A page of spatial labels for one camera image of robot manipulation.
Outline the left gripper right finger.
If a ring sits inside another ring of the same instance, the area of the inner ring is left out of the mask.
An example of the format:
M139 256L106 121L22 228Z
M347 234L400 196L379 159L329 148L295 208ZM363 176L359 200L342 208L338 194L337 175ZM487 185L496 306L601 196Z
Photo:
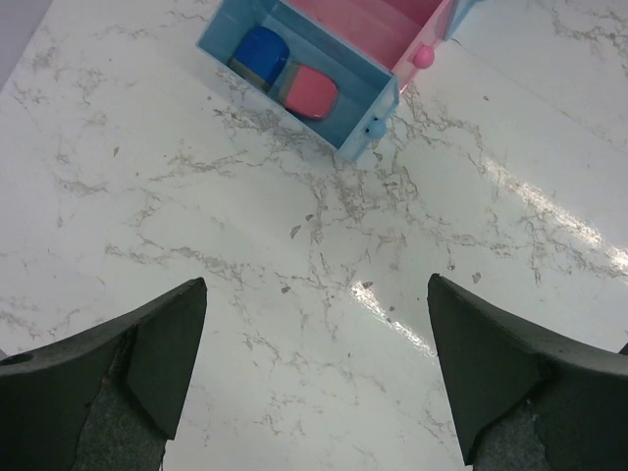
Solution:
M460 451L476 470L624 470L627 351L546 329L434 274L428 311Z

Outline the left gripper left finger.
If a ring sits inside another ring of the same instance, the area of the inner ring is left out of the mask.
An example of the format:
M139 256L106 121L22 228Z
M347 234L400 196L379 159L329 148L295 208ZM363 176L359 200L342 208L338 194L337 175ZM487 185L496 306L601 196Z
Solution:
M206 308L206 284L192 279L127 314L2 358L2 469L161 469Z

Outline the light blue drawer bin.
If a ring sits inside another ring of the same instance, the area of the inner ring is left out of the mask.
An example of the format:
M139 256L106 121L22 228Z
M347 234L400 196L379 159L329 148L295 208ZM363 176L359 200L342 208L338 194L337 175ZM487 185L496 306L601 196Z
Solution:
M398 104L391 72L289 1L223 1L197 45L350 161Z

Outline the pink eraser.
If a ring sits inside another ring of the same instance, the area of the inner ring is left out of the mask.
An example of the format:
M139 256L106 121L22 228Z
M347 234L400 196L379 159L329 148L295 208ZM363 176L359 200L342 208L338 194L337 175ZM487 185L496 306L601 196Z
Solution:
M337 84L310 66L292 63L279 90L278 101L293 114L314 121L325 120L339 96Z

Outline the blue white eraser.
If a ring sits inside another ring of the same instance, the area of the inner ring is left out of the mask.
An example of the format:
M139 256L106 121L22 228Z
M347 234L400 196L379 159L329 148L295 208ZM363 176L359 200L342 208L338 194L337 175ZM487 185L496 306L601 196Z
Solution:
M277 33L255 26L241 40L228 65L267 92L286 66L288 56L288 45Z

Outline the pink drawer bin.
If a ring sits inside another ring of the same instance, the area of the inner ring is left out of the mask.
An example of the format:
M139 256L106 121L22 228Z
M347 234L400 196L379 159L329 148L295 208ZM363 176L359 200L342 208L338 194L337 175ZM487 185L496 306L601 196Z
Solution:
M403 91L435 61L455 3L450 0L294 0L310 20L388 70Z

